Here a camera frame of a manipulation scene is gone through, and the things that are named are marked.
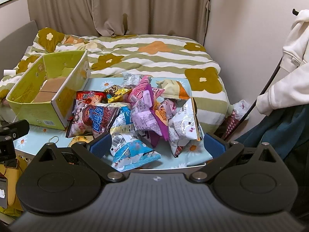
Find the blue white snack bag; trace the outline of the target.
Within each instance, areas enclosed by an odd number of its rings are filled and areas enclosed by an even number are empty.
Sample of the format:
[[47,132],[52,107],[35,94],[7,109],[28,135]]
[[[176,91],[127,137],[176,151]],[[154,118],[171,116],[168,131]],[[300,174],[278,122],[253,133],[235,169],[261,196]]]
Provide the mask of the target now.
[[119,172],[140,168],[161,159],[161,154],[131,134],[113,135],[110,153],[113,156],[112,167]]

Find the white orange-trim snack bag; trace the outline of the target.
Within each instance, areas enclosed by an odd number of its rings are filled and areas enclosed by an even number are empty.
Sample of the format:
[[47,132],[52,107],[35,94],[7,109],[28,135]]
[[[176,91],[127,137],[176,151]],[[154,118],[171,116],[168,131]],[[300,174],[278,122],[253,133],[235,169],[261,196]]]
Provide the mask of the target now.
[[191,141],[203,140],[204,134],[197,118],[197,106],[190,97],[179,111],[169,120],[169,144],[174,157]]

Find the gold Pillows chocolate bag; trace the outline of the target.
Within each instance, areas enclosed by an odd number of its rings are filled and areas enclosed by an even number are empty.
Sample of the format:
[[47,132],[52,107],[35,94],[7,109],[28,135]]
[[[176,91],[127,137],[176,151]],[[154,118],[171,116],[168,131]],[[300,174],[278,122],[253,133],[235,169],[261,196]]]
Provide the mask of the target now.
[[107,96],[108,103],[115,102],[128,102],[128,97],[132,92],[132,89],[122,87],[120,85],[112,85],[109,88],[105,89],[104,92]]

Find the purple snack bag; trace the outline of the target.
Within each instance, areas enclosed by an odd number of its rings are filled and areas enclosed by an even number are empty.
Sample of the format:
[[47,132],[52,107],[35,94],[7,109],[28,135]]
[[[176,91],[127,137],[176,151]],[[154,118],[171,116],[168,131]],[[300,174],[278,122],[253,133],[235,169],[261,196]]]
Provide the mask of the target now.
[[146,85],[142,98],[133,105],[131,117],[136,131],[153,131],[165,141],[169,140],[166,111],[154,98],[150,84]]

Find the pink candy bag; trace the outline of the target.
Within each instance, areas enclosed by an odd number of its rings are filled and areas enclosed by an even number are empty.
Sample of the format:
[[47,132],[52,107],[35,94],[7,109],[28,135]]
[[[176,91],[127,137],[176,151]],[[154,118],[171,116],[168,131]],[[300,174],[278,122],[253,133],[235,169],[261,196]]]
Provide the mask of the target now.
[[[152,81],[152,77],[145,75],[142,77],[141,81],[138,83],[136,87],[132,89],[128,96],[128,102],[131,104],[134,104],[137,102],[139,99],[142,98],[143,96],[143,91],[146,89],[147,85],[150,85]],[[165,89],[157,88],[157,87],[152,87],[152,92],[154,94],[155,98],[158,98],[161,94],[163,94]]]

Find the yellow snack bag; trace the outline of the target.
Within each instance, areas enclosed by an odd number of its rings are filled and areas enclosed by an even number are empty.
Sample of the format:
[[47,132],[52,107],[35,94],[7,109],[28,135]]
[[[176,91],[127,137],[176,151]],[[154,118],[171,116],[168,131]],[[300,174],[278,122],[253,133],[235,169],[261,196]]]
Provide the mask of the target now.
[[73,144],[78,143],[78,142],[85,142],[85,143],[90,143],[93,140],[92,135],[81,135],[81,136],[75,136],[72,138],[70,141],[68,147],[72,147]]

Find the white blue cracker bag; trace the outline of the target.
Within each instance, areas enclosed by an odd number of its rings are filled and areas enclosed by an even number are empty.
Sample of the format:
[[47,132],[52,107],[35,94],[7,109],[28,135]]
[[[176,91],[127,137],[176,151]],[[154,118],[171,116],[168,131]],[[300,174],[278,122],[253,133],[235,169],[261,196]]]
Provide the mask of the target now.
[[121,106],[119,115],[110,128],[111,135],[133,134],[135,132],[134,123],[132,122],[131,109],[129,106]]

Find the silver grey snack bag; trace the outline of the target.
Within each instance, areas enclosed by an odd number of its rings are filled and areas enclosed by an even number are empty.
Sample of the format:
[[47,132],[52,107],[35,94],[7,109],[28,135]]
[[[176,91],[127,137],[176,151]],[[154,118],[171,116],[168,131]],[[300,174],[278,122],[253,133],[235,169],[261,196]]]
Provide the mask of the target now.
[[149,75],[142,75],[142,74],[133,74],[129,72],[123,72],[123,82],[121,85],[123,87],[137,87],[143,83],[148,84],[151,82],[152,77]]

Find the pink patterned bag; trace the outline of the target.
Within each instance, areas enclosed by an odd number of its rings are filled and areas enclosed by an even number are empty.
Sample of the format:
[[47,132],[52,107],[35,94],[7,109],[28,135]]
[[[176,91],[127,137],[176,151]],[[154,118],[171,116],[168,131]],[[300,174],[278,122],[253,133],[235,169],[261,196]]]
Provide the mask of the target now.
[[239,120],[236,119],[234,113],[224,119],[222,124],[214,132],[214,135],[221,139],[225,139],[237,126]]

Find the white plastic bag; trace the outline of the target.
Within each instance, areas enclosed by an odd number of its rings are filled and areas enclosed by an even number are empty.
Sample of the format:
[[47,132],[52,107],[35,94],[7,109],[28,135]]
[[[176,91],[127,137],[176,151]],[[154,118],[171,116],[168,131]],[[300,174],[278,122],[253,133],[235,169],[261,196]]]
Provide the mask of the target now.
[[237,103],[233,104],[233,112],[236,120],[241,120],[243,116],[248,112],[250,109],[250,104],[247,103],[245,100],[240,100]]

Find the green cardboard box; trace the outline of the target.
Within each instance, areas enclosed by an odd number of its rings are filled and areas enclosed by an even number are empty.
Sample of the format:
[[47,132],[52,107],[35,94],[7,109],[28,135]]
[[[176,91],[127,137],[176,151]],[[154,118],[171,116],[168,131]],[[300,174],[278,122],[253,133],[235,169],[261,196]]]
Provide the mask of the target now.
[[76,93],[85,87],[90,74],[85,50],[46,54],[23,74],[6,99],[19,120],[64,130]]

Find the black pole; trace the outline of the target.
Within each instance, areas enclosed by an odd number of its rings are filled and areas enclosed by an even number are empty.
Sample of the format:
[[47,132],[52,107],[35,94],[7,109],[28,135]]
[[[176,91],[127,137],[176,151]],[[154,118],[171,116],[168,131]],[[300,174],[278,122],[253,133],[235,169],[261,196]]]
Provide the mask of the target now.
[[[279,63],[277,64],[274,72],[272,73],[270,79],[268,80],[268,82],[266,83],[266,85],[264,86],[264,88],[262,89],[262,91],[260,92],[260,95],[264,94],[267,89],[270,87],[271,83],[273,82],[273,80],[275,79],[275,77],[277,76],[279,70],[280,70],[280,65],[282,62],[282,58],[279,60]],[[248,110],[248,112],[246,112],[246,114],[243,116],[243,118],[239,121],[239,123],[237,124],[237,126],[235,127],[235,129],[224,139],[224,141],[227,141],[228,138],[233,134],[233,132],[245,121],[245,119],[249,116],[249,114],[252,112],[252,110],[255,108],[257,103],[257,100],[255,100],[251,106],[250,109]]]

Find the white roll on bed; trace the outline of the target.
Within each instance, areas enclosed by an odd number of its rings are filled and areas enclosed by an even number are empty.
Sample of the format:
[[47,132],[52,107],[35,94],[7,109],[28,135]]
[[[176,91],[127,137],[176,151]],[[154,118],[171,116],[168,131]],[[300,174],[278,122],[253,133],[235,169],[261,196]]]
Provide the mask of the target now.
[[3,70],[3,76],[15,76],[16,75],[16,70],[12,69],[4,69]]

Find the teal garment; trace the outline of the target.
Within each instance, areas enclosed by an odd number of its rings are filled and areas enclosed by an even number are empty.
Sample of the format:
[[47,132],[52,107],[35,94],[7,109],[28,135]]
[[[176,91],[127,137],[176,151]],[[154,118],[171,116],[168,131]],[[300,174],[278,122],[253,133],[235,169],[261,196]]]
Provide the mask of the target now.
[[294,148],[308,145],[308,105],[276,109],[236,140],[245,147],[268,142],[284,159]]

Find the cream orange snack bag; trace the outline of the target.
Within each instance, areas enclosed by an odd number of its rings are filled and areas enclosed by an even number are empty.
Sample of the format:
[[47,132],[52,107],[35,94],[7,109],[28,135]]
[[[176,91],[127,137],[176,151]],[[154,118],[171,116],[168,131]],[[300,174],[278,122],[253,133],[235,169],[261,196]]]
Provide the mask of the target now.
[[164,79],[156,82],[159,89],[163,89],[161,94],[163,98],[171,98],[175,100],[188,100],[190,96],[186,92],[182,84],[177,80]]

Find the grey bed headboard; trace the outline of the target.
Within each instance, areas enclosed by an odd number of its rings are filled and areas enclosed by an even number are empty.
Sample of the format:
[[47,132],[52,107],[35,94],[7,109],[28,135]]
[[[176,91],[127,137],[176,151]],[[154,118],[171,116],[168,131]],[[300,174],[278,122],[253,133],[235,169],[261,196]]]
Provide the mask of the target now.
[[17,66],[37,33],[37,24],[32,20],[1,40],[1,78],[4,77],[4,70]]

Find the white hooded jacket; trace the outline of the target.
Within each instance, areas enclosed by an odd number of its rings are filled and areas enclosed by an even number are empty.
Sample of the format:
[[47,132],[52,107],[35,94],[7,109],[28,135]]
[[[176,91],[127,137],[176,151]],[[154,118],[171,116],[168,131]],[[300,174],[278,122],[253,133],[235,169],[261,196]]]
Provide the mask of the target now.
[[282,49],[280,68],[288,74],[257,97],[256,108],[273,110],[308,104],[308,10],[299,11]]

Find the floral striped blanket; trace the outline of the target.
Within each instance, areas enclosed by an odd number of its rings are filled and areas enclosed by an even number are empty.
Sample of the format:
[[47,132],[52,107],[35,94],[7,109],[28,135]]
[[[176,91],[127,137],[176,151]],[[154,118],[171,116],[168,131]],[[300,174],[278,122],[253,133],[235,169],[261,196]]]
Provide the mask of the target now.
[[219,64],[192,39],[167,35],[79,37],[48,27],[38,31],[30,50],[16,64],[16,74],[1,79],[1,98],[41,55],[69,50],[87,51],[92,78],[121,77],[127,71],[156,78],[187,79],[204,132],[214,133],[232,112],[219,77]]

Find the beige curtain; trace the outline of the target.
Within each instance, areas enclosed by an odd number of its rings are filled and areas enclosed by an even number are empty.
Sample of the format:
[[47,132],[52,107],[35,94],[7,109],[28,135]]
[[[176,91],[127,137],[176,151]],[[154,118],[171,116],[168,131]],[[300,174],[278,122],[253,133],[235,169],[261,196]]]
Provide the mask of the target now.
[[169,35],[203,43],[210,0],[27,0],[30,19],[77,36]]

